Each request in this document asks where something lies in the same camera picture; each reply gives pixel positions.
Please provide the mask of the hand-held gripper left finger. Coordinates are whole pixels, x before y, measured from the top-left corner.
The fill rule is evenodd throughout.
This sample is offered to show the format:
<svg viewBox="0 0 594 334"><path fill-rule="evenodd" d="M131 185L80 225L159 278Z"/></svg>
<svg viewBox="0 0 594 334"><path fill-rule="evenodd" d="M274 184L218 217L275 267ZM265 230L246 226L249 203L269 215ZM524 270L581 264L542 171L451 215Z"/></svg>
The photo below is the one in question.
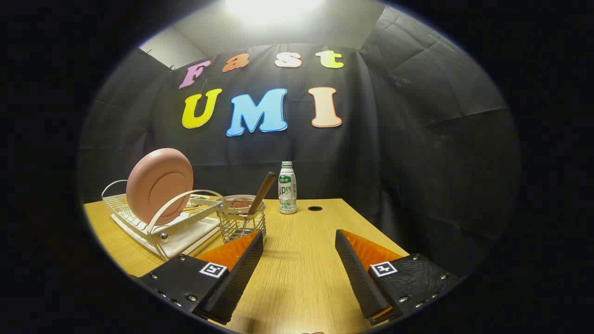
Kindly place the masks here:
<svg viewBox="0 0 594 334"><path fill-rule="evenodd" d="M178 308L225 325L259 263L263 239L254 231L197 257L177 255L138 283Z"/></svg>

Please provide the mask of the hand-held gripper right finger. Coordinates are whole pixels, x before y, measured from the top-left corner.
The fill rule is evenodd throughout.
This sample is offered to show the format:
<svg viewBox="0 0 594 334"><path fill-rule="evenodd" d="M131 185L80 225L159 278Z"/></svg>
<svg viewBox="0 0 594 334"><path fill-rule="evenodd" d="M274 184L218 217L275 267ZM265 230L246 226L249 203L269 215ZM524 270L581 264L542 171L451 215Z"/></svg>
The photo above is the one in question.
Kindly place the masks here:
<svg viewBox="0 0 594 334"><path fill-rule="evenodd" d="M336 231L335 248L371 325L428 307L461 282L422 254L399 255L347 230Z"/></svg>

